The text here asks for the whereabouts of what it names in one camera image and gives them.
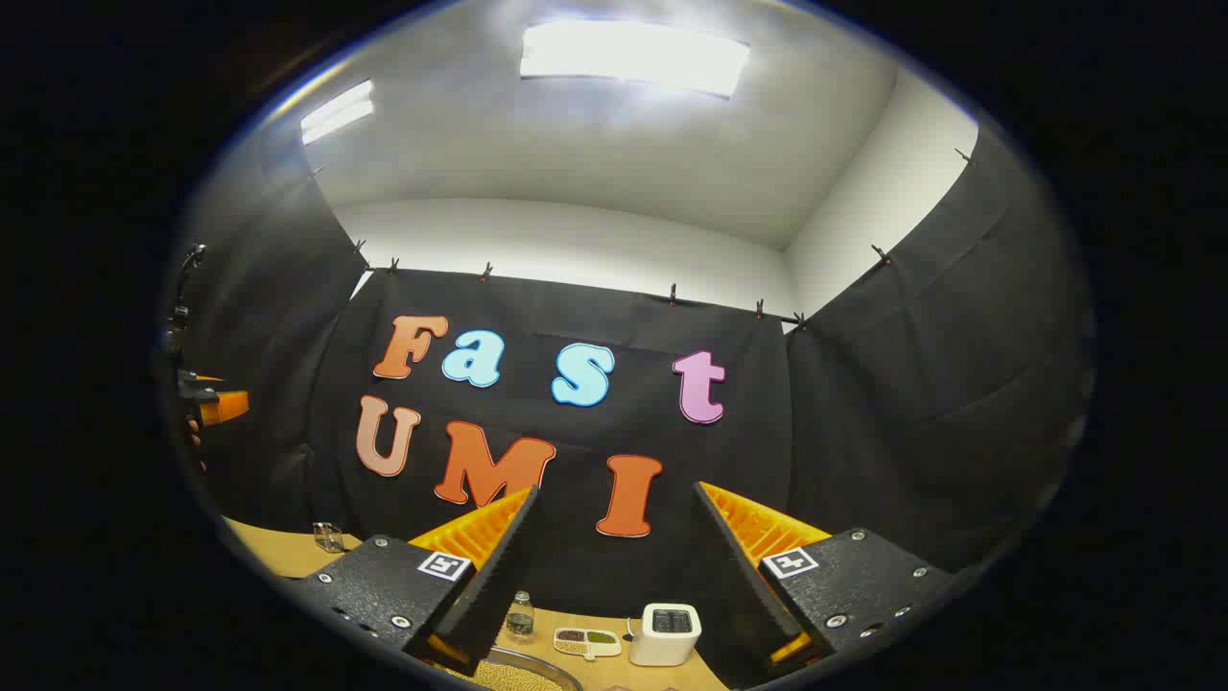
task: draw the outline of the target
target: letter s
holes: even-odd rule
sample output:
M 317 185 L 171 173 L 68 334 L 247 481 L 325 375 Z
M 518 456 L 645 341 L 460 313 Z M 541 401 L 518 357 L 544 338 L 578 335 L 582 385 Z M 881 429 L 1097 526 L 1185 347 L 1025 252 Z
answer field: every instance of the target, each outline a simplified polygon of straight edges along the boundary
M 559 374 L 550 383 L 550 394 L 560 404 L 589 407 L 600 404 L 609 394 L 605 376 L 614 372 L 614 353 L 600 345 L 572 342 L 559 351 Z

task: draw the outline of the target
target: white ceiling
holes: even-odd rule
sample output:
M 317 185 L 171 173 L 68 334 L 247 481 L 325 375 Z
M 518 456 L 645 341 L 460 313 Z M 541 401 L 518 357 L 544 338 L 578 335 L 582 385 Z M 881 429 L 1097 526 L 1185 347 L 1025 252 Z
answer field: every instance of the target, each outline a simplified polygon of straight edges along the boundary
M 519 79 L 524 27 L 630 18 L 750 44 L 728 101 L 599 79 Z M 334 206 L 499 198 L 599 206 L 783 248 L 868 136 L 896 66 L 769 1 L 465 0 L 356 54 L 295 107 L 371 79 L 376 112 L 307 146 Z

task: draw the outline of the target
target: glass bottle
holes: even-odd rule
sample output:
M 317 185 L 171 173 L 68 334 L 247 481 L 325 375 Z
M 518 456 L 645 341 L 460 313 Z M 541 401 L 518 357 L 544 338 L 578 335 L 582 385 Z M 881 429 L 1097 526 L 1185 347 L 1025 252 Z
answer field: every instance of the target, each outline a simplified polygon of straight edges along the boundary
M 507 633 L 517 643 L 528 643 L 533 635 L 533 604 L 523 590 L 516 593 L 512 608 L 507 610 Z

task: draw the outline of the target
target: wooden table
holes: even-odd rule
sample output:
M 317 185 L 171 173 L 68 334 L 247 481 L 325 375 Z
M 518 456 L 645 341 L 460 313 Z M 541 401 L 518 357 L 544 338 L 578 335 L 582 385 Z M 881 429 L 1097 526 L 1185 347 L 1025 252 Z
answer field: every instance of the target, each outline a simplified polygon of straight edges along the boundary
M 302 578 L 339 560 L 341 555 L 324 552 L 316 546 L 311 534 L 292 534 L 265 530 L 232 519 L 226 523 L 239 540 L 278 576 Z M 352 535 L 345 535 L 346 549 L 362 544 Z M 631 664 L 631 643 L 623 641 L 626 633 L 625 619 L 589 617 L 550 610 L 535 610 L 533 636 L 528 643 L 518 643 L 507 636 L 507 627 L 499 632 L 495 644 L 526 655 L 545 660 L 576 677 L 585 691 L 604 691 L 621 686 L 629 691 L 727 691 L 726 686 L 704 664 L 699 653 L 679 666 L 636 666 Z M 554 649 L 554 630 L 559 627 L 600 628 L 613 631 L 619 637 L 623 652 L 616 657 L 597 658 L 587 662 L 580 655 L 569 655 Z M 631 620 L 631 632 L 639 633 L 640 620 Z
M 597 658 L 587 662 L 581 655 L 569 655 L 554 649 L 554 630 L 559 627 L 600 628 L 613 631 L 619 637 L 623 652 L 616 657 Z M 639 633 L 640 620 L 631 620 L 631 632 Z M 524 653 L 543 659 L 576 677 L 585 691 L 604 691 L 612 686 L 621 686 L 629 691 L 726 691 L 726 686 L 707 669 L 699 653 L 691 650 L 690 658 L 679 666 L 637 666 L 631 664 L 631 643 L 623 641 L 626 633 L 625 619 L 589 617 L 535 610 L 533 636 L 528 643 L 512 641 L 507 627 L 499 632 L 495 644 L 500 648 Z

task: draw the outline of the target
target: orange letter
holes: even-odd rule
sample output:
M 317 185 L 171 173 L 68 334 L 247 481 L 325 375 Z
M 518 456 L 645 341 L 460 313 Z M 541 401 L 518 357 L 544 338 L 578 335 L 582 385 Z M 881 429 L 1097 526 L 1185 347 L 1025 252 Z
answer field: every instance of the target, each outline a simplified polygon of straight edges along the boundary
M 360 405 L 362 406 L 362 417 L 359 419 L 359 460 L 377 475 L 397 477 L 405 468 L 409 436 L 414 433 L 418 423 L 422 422 L 422 416 L 409 409 L 393 411 L 392 417 L 397 419 L 397 431 L 393 432 L 392 454 L 381 457 L 376 452 L 376 432 L 379 430 L 379 419 L 388 412 L 388 404 L 375 396 L 363 396 Z
M 409 377 L 405 358 L 411 353 L 415 363 L 426 357 L 426 350 L 431 347 L 431 335 L 419 330 L 426 329 L 436 338 L 448 331 L 448 317 L 397 317 L 392 319 L 392 324 L 394 329 L 392 339 L 388 340 L 388 351 L 375 369 L 375 376 L 384 379 Z
M 661 475 L 661 461 L 647 457 L 610 457 L 605 466 L 614 471 L 614 491 L 605 518 L 597 522 L 597 533 L 615 538 L 643 538 L 652 527 L 643 520 L 648 506 L 648 485 Z
M 540 487 L 545 464 L 555 454 L 550 443 L 524 437 L 513 442 L 496 465 L 490 460 L 486 433 L 480 427 L 467 422 L 449 422 L 445 430 L 452 439 L 452 449 L 448 452 L 443 482 L 435 486 L 435 496 L 453 504 L 469 501 L 469 496 L 464 493 L 467 479 L 469 490 L 473 491 L 473 502 L 479 507 L 489 504 L 505 486 L 506 495 L 515 495 L 533 485 Z

